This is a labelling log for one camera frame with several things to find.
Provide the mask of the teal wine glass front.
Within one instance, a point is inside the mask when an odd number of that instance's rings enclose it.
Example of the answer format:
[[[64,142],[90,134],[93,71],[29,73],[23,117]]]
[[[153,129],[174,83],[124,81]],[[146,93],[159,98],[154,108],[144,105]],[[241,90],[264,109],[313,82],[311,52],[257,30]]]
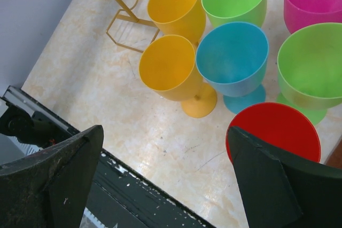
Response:
[[[223,95],[226,108],[239,113],[266,100],[269,42],[263,30],[248,22],[214,28],[200,42],[196,65],[204,79]]]

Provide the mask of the orange wine glass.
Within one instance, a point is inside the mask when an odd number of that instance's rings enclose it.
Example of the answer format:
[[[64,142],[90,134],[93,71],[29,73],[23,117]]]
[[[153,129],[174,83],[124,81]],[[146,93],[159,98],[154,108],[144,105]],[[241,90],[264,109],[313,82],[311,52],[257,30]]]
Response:
[[[164,35],[180,35],[197,44],[205,31],[201,0],[149,0],[147,13]]]
[[[166,35],[151,43],[139,61],[142,82],[160,96],[181,103],[194,118],[210,114],[217,93],[196,66],[196,47],[180,35]]]

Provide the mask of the orange wine glass front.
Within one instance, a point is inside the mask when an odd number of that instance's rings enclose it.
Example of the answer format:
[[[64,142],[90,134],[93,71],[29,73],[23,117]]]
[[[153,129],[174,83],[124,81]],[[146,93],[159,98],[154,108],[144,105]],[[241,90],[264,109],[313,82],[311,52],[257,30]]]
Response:
[[[197,44],[205,31],[201,0],[149,0],[147,13],[164,35],[180,35]]]

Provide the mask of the gold wire glass rack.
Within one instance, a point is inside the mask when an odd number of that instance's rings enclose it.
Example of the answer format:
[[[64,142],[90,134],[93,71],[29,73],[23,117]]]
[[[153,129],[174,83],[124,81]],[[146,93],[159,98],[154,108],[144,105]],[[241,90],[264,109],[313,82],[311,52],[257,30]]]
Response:
[[[138,4],[139,0],[135,0],[135,3],[133,4],[132,7],[128,7],[127,4],[123,0],[115,0],[115,1],[119,4],[120,8],[116,12],[114,17],[112,18],[108,27],[106,28],[106,35],[112,40],[112,42],[114,42],[115,45],[123,47],[125,49],[133,50],[135,52],[142,53],[143,50],[140,50],[140,49],[137,49],[137,48],[134,48],[132,46],[125,45],[125,44],[121,44],[113,38],[113,36],[110,34],[110,29],[111,29],[113,23],[116,20],[123,20],[126,22],[134,23],[134,24],[139,24],[139,25],[143,25],[143,26],[156,28],[157,29],[156,33],[154,34],[151,41],[154,41],[157,38],[158,34],[162,31],[160,31],[160,29],[153,23],[152,20],[141,19],[133,12],[133,10],[136,7],[136,5]]]

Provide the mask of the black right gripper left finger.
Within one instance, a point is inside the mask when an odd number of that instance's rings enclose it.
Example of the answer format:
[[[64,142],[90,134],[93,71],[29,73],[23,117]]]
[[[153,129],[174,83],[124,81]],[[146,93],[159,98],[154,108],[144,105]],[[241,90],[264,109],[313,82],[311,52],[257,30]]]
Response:
[[[1,165],[1,227],[79,227],[103,141],[95,125]]]

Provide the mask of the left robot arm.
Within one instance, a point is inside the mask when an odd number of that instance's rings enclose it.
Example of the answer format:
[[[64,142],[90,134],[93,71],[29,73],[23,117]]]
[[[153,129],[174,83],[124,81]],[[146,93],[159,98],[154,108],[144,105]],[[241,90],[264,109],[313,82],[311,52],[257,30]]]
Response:
[[[8,101],[1,100],[1,134],[16,137],[24,144],[33,139],[33,121],[22,108]]]

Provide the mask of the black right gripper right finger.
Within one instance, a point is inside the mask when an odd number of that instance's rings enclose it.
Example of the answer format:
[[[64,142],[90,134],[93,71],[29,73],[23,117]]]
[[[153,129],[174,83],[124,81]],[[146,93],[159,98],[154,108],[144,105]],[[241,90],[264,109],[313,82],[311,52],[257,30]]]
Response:
[[[239,127],[230,127],[227,137],[249,227],[341,227],[341,169]]]

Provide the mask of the red wine glass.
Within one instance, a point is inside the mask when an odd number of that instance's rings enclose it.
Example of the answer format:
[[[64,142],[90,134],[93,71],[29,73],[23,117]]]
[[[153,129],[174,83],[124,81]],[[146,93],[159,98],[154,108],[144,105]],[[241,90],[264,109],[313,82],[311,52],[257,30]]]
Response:
[[[307,160],[321,160],[321,143],[315,127],[290,106],[270,102],[254,104],[232,119],[228,127],[234,126]]]

